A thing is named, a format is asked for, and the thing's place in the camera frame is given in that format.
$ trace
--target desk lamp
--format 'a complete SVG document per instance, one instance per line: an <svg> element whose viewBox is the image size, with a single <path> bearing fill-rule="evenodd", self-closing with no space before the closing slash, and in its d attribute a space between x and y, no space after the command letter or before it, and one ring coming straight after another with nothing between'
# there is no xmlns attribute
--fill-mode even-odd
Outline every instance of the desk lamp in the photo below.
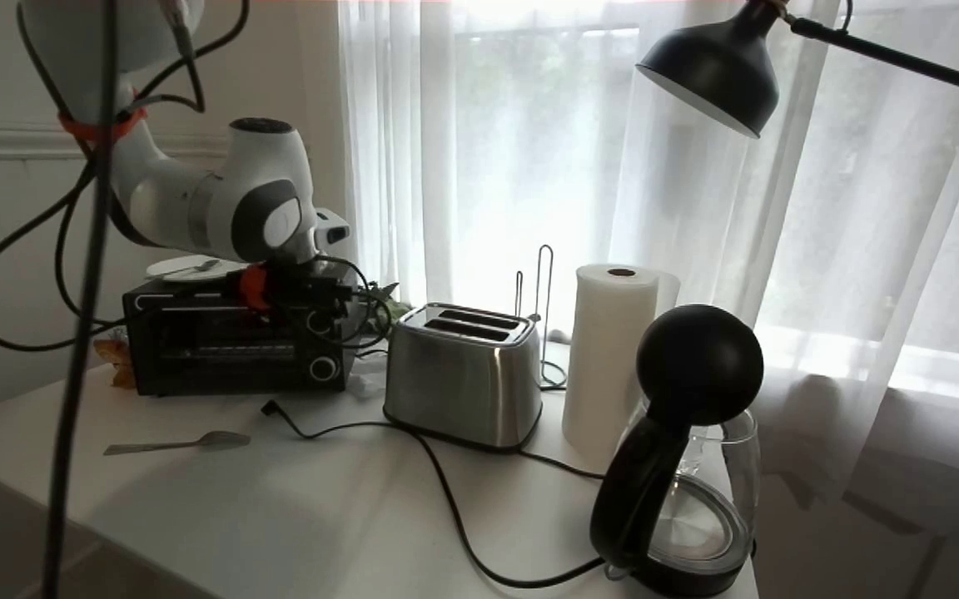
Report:
<svg viewBox="0 0 959 599"><path fill-rule="evenodd" d="M660 39L642 58L638 71L712 121L759 136L778 100L772 62L763 48L776 21L787 21L800 38L959 88L959 71L860 39L849 34L849 17L838 29L788 17L787 0L746 0L733 21L680 29Z"/></svg>

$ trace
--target black lamp shade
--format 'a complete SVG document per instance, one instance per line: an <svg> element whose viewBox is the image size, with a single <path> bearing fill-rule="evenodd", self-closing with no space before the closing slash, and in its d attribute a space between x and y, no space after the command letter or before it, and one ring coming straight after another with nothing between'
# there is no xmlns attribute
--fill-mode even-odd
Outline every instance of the black lamp shade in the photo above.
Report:
<svg viewBox="0 0 959 599"><path fill-rule="evenodd" d="M727 22L688 28L660 39L638 71L706 116L759 136L778 102L763 48L776 21L776 0L750 0Z"/></svg>

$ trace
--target white curtain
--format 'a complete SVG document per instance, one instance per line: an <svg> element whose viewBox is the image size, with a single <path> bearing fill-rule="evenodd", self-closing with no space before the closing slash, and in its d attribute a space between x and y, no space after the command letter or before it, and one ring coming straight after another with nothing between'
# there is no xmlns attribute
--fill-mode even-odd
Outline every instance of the white curtain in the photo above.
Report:
<svg viewBox="0 0 959 599"><path fill-rule="evenodd" d="M688 0L342 0L359 262L402 299L513 308L513 272L676 272L767 345L767 469L959 530L959 91L768 34L778 111L746 140L632 62ZM838 22L837 0L788 4ZM959 68L959 0L875 0L852 34Z"/></svg>

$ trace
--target paper towel roll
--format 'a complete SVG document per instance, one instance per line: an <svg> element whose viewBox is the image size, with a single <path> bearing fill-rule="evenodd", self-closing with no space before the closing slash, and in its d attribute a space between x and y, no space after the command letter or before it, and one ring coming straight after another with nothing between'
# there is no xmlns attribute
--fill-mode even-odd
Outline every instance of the paper towel roll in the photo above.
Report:
<svg viewBox="0 0 959 599"><path fill-rule="evenodd" d="M672 278L614 262L576 269L576 329L562 434L587 467L608 467L615 444L642 400L637 382L642 329L672 304Z"/></svg>

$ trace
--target silver toaster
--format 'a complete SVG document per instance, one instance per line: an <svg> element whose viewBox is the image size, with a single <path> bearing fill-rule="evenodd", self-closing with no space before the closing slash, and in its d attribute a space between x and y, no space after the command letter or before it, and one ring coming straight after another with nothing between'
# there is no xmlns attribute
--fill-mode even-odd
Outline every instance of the silver toaster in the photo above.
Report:
<svg viewBox="0 0 959 599"><path fill-rule="evenodd" d="M516 450L539 423L532 319L430 304L399 319L387 357L387 420L444 438Z"/></svg>

